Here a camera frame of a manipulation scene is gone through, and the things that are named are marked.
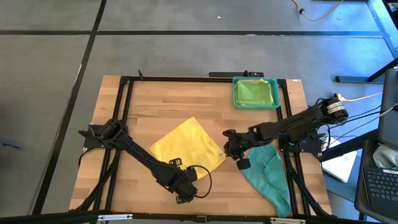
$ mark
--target gray floor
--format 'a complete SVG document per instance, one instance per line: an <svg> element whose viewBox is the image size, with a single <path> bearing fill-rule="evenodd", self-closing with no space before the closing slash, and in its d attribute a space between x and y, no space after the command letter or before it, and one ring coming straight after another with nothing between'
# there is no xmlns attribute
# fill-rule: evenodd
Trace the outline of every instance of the gray floor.
<svg viewBox="0 0 398 224"><path fill-rule="evenodd" d="M311 17L336 4L300 3ZM91 30L99 6L98 0L3 0L0 30ZM377 11L386 13L381 7ZM363 2L345 2L330 17L314 23L298 16L290 0L113 0L105 7L99 29L378 31ZM391 26L389 30L391 37L396 35ZM87 41L87 36L0 36L0 136L25 145L23 150L0 148L0 217L30 212ZM368 76L392 59L385 41L370 37L97 36L44 213L68 209L83 144L77 131L91 121L103 75L137 75L140 69L147 76L205 77L210 71L255 70L301 79L311 104L333 93L357 98L381 91L381 85L341 84L333 77ZM345 106L354 115L378 106L380 99ZM332 135L359 123L335 129ZM375 127L377 123L372 123L353 134ZM329 196L335 215L357 218L350 202Z"/></svg>

